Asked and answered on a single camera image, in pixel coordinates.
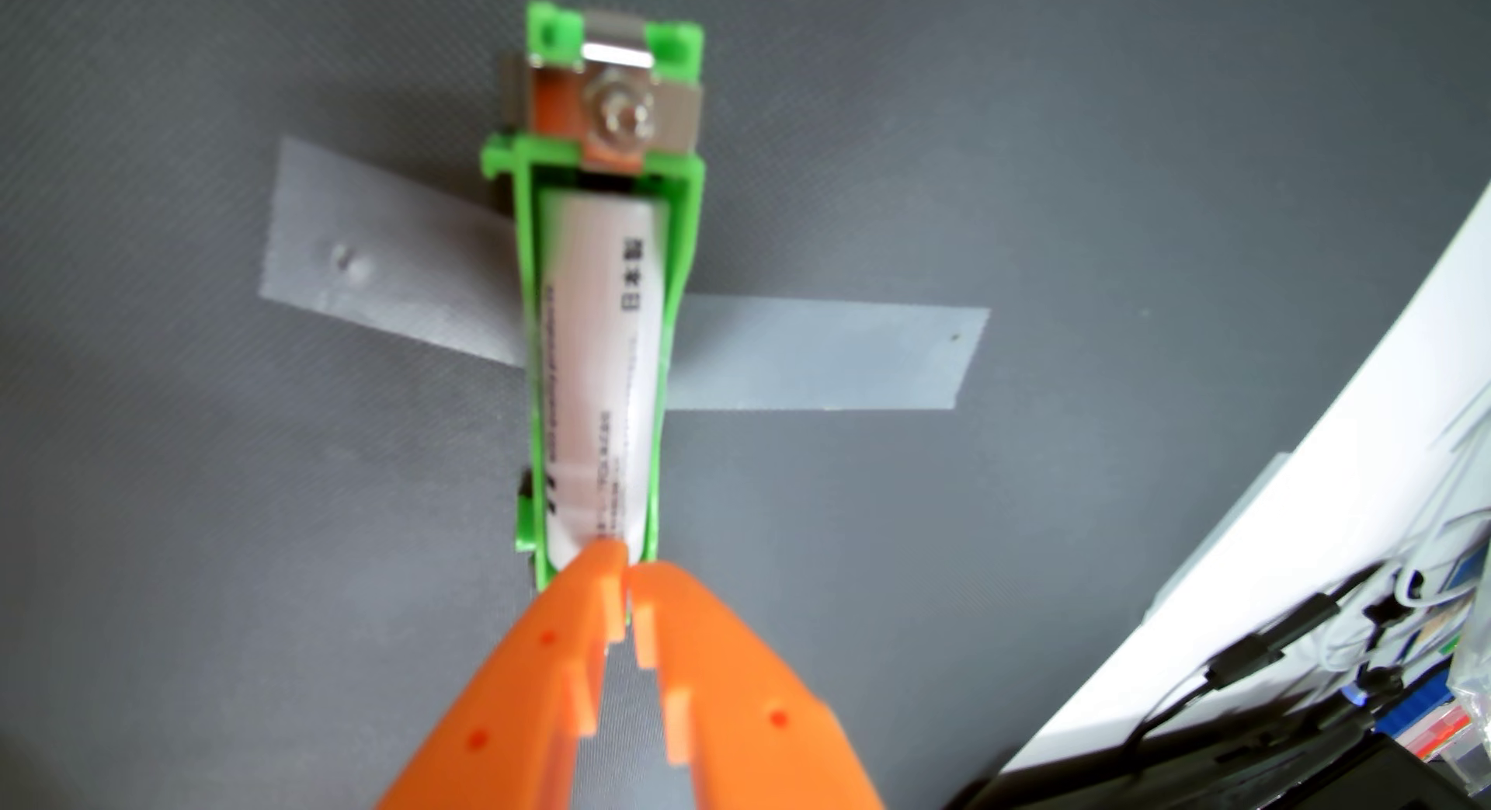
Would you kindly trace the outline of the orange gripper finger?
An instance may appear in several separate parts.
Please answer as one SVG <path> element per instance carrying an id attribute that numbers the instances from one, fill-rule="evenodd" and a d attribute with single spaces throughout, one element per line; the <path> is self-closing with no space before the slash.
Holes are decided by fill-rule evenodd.
<path id="1" fill-rule="evenodd" d="M 605 650 L 625 640 L 626 546 L 598 540 L 541 591 L 392 782 L 379 809 L 567 809 L 598 729 Z"/>
<path id="2" fill-rule="evenodd" d="M 629 568 L 637 661 L 655 671 L 665 753 L 696 809 L 878 809 L 830 706 L 680 567 Z"/>

